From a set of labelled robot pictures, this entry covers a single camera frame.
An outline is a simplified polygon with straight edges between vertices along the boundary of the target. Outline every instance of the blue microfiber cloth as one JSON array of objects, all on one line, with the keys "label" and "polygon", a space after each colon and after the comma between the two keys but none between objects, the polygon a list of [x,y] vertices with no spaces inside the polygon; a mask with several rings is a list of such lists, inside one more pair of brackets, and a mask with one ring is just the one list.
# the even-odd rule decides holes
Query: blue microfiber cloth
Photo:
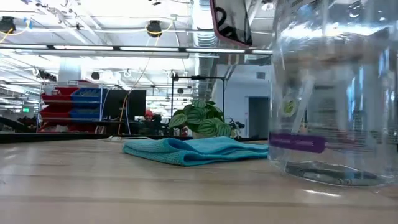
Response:
[{"label": "blue microfiber cloth", "polygon": [[131,140],[124,144],[127,154],[180,166],[196,166],[212,162],[260,159],[268,155],[268,145],[245,144],[227,137],[181,141]]}]

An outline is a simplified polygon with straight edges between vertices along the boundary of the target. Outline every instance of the black monitor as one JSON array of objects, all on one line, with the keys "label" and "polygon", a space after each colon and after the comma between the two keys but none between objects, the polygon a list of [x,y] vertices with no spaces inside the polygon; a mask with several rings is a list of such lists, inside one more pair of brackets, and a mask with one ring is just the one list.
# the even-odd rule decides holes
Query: black monitor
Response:
[{"label": "black monitor", "polygon": [[[110,90],[104,102],[104,116],[111,119],[119,117],[127,94],[129,94],[127,90]],[[134,120],[135,116],[145,116],[146,96],[146,90],[133,90],[130,92],[127,97],[129,119]]]}]

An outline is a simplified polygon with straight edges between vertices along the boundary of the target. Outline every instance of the desk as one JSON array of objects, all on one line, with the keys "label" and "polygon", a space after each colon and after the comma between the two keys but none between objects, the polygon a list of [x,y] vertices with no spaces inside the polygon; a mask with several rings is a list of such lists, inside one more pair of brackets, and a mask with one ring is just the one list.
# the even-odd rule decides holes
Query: desk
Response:
[{"label": "desk", "polygon": [[0,146],[1,224],[394,223],[398,188],[332,187],[267,160],[178,167],[96,140]]}]

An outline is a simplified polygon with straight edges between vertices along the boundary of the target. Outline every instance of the clear plastic container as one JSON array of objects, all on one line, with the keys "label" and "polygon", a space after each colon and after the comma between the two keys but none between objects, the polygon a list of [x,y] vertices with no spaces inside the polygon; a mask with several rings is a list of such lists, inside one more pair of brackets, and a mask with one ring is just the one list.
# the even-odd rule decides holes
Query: clear plastic container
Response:
[{"label": "clear plastic container", "polygon": [[279,0],[269,159],[333,185],[397,182],[398,0]]}]

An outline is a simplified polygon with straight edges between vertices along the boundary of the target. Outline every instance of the potted plant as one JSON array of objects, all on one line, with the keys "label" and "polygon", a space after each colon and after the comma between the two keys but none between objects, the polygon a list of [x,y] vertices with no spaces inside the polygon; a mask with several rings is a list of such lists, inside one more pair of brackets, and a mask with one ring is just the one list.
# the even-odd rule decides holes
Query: potted plant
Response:
[{"label": "potted plant", "polygon": [[187,126],[194,138],[227,136],[236,134],[229,124],[224,123],[223,112],[213,101],[192,100],[192,104],[178,110],[170,120],[170,128]]}]

